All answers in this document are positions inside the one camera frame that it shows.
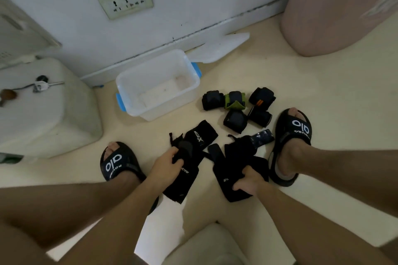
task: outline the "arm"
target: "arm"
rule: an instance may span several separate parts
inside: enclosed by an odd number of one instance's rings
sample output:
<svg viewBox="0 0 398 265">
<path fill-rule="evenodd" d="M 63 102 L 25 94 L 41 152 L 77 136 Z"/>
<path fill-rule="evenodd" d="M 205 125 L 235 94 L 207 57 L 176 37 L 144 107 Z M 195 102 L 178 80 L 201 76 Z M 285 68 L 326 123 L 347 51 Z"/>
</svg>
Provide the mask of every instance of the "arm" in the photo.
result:
<svg viewBox="0 0 398 265">
<path fill-rule="evenodd" d="M 62 265 L 128 264 L 141 229 L 158 197 L 178 176 L 183 160 L 172 164 L 178 149 L 159 157 L 147 179 L 110 211 L 60 260 Z"/>
<path fill-rule="evenodd" d="M 265 182 L 250 166 L 243 174 L 234 190 L 261 201 L 299 264 L 394 264 L 379 249 Z"/>
</svg>

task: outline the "white toilet tank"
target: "white toilet tank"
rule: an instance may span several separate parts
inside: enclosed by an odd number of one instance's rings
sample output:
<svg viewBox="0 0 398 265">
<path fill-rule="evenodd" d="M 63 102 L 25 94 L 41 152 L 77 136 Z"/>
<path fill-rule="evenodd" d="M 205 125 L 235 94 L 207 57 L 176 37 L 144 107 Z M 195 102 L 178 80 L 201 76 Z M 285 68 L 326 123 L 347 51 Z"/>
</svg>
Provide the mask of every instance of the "white toilet tank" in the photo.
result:
<svg viewBox="0 0 398 265">
<path fill-rule="evenodd" d="M 0 90 L 24 87 L 40 75 L 64 84 L 18 97 L 0 107 L 0 153 L 49 158 L 95 142 L 102 136 L 94 91 L 53 58 L 0 70 Z"/>
</svg>

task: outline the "plastic lid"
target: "plastic lid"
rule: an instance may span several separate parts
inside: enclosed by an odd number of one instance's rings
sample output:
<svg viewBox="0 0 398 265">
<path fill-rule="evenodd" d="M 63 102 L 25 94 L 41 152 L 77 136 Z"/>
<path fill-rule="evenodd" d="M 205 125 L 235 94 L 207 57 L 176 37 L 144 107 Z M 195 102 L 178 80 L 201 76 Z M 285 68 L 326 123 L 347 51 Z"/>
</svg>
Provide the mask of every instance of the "plastic lid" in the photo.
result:
<svg viewBox="0 0 398 265">
<path fill-rule="evenodd" d="M 187 54 L 191 62 L 213 63 L 250 38 L 250 33 L 222 36 L 199 46 Z"/>
</svg>

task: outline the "blue container handle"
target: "blue container handle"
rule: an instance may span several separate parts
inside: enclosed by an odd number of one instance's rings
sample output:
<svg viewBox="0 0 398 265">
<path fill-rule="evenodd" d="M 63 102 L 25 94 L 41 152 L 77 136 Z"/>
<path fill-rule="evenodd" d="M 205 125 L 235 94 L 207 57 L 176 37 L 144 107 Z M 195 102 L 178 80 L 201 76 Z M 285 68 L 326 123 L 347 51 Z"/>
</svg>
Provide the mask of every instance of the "blue container handle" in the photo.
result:
<svg viewBox="0 0 398 265">
<path fill-rule="evenodd" d="M 195 62 L 191 62 L 193 68 L 195 69 L 196 73 L 198 74 L 199 78 L 202 77 L 202 72 L 200 71 L 199 66 Z"/>
<path fill-rule="evenodd" d="M 124 103 L 123 103 L 122 97 L 120 96 L 120 93 L 116 94 L 116 100 L 117 100 L 120 110 L 126 112 L 126 107 L 124 106 Z"/>
</svg>

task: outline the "hand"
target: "hand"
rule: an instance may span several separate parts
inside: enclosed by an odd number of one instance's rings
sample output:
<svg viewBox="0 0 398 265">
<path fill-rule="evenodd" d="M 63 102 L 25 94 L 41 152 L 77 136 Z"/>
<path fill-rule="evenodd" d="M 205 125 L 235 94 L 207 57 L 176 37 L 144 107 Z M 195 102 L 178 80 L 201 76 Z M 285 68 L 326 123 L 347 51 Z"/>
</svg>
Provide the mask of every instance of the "hand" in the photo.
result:
<svg viewBox="0 0 398 265">
<path fill-rule="evenodd" d="M 170 184 L 176 180 L 181 171 L 184 161 L 177 160 L 172 163 L 173 156 L 178 152 L 178 148 L 171 147 L 162 156 L 158 157 L 147 177 L 149 182 L 156 186 L 159 192 L 163 192 Z"/>
<path fill-rule="evenodd" d="M 241 189 L 247 194 L 257 196 L 257 190 L 260 185 L 265 182 L 264 179 L 251 166 L 246 166 L 242 170 L 242 173 L 245 175 L 245 177 L 235 182 L 232 189 L 234 191 Z"/>
</svg>

